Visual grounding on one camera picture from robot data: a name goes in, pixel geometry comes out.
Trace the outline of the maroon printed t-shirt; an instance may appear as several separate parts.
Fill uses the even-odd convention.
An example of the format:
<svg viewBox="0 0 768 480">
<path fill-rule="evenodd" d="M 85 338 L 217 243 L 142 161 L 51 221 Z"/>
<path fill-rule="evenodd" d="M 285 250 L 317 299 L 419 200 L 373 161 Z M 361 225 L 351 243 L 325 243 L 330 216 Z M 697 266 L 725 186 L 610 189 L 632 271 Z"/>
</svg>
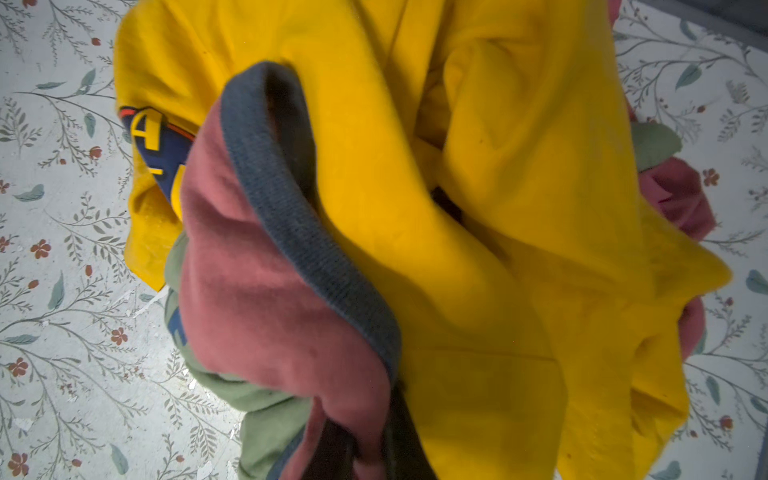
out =
<svg viewBox="0 0 768 480">
<path fill-rule="evenodd" d="M 210 372 L 311 400 L 277 479 L 302 476 L 326 423 L 350 435 L 354 478 L 384 478 L 400 330 L 315 211 L 315 145 L 295 73 L 261 62 L 236 75 L 184 167 L 179 310 L 193 354 Z"/>
</svg>

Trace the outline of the yellow printed t-shirt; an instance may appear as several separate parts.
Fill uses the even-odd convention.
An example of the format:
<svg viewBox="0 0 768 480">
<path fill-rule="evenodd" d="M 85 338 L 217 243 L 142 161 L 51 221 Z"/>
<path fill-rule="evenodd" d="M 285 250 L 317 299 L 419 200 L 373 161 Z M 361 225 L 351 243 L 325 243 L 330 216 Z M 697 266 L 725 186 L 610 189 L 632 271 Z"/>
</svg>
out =
<svg viewBox="0 0 768 480">
<path fill-rule="evenodd" d="M 688 414 L 677 322 L 729 269 L 640 193 L 606 1 L 140 1 L 115 40 L 125 260 L 155 289 L 192 145 L 298 77 L 313 205 L 387 303 L 386 475 L 641 479 Z"/>
</svg>

